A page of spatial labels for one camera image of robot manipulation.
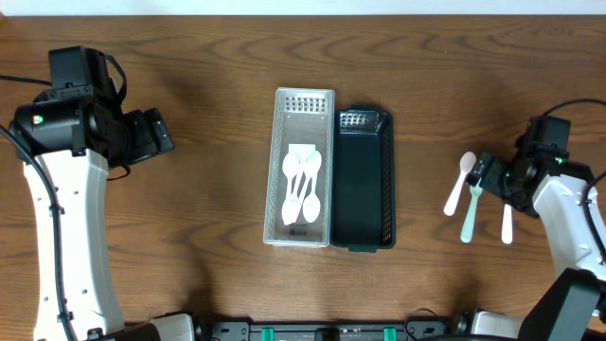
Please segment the pink plastic spoon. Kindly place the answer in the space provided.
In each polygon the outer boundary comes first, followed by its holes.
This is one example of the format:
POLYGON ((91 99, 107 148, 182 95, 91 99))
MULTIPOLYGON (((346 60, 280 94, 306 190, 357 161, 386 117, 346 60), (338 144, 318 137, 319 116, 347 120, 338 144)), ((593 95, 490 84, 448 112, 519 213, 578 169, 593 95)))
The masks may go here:
POLYGON ((443 213, 446 216, 453 216, 455 214, 464 182, 468 174, 472 171, 475 162, 476 155, 473 152, 466 152, 460 158, 458 177, 443 208, 443 213))

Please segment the mint green plastic fork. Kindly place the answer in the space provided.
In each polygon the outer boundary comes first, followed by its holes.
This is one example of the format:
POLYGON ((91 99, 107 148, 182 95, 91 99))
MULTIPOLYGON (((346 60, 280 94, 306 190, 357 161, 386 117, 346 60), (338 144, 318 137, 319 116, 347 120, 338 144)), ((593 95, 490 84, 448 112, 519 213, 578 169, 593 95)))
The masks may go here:
POLYGON ((469 243, 472 241, 478 201, 482 192, 483 189, 479 185, 470 187, 470 193, 472 197, 460 233, 460 240, 464 243, 469 243))

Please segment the white plastic spoon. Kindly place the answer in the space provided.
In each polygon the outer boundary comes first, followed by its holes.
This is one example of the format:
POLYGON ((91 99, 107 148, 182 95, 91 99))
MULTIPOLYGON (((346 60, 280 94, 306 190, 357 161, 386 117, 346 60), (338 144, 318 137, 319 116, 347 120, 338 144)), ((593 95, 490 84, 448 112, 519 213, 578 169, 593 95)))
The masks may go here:
POLYGON ((297 177, 292 193, 292 197, 295 199, 298 206, 303 205, 307 198, 307 192, 309 192, 311 196, 315 195, 317 175, 321 168, 321 164, 322 156, 319 151, 311 152, 304 162, 304 165, 302 166, 303 174, 297 177))
POLYGON ((282 171, 287 178, 286 194, 284 203, 287 203, 293 194, 293 180, 300 170, 300 159, 296 153, 287 153, 282 163, 282 171))
POLYGON ((300 166, 298 175, 293 180, 293 194, 291 195, 289 201, 287 203, 283 202, 283 205, 282 205, 281 215, 282 215, 282 220, 285 225, 293 224, 296 221, 297 216, 298 216, 298 214, 296 213, 296 210, 298 209, 299 199, 298 199, 298 194, 296 193, 296 191, 299 188, 300 176, 303 174, 303 170, 304 170, 304 167, 300 166))
POLYGON ((319 216, 320 208, 321 208, 319 197, 316 194, 316 185, 317 185, 317 178, 313 177, 311 191, 310 191, 309 195, 305 198, 303 207, 302 207, 304 219, 309 224, 316 221, 316 219, 319 216))

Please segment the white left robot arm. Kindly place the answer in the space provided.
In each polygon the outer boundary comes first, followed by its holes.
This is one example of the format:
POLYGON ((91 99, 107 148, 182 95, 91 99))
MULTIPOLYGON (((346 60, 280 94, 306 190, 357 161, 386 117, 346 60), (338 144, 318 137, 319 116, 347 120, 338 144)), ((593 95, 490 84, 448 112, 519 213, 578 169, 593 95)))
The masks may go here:
POLYGON ((20 106, 3 134, 24 164, 33 200, 40 298, 37 340, 200 340, 194 314, 175 312, 127 326, 116 298, 106 233, 110 171, 170 152, 160 112, 124 112, 116 59, 72 46, 48 54, 50 80, 20 106))

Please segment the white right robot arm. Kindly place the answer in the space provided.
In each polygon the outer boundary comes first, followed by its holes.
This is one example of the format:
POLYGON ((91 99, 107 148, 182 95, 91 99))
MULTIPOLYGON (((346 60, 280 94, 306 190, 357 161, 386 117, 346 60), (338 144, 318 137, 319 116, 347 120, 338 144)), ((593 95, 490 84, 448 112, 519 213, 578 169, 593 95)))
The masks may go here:
POLYGON ((513 239, 513 214, 539 219, 555 267, 556 280, 524 318, 483 310, 463 314, 453 335, 467 340, 583 340, 596 337, 587 326, 605 316, 605 223, 597 205, 598 177, 569 158, 571 123, 533 117, 515 143, 516 154, 505 160, 491 153, 465 153, 460 172, 443 208, 455 213, 464 185, 472 198, 461 230, 470 242, 477 202, 483 192, 504 204, 501 240, 513 239))

